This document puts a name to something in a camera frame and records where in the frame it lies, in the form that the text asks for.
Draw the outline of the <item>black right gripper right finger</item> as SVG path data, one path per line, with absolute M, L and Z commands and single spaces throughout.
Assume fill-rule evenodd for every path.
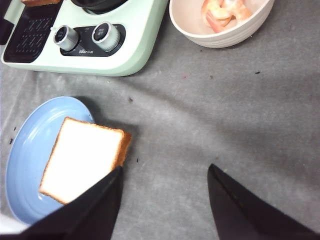
M 271 206 L 211 164 L 210 207 L 221 240 L 318 240 L 319 233 Z

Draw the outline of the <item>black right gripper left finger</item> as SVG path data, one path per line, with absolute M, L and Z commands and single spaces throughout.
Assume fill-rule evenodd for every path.
M 116 167 L 72 202 L 2 240 L 109 240 L 121 206 L 123 168 Z

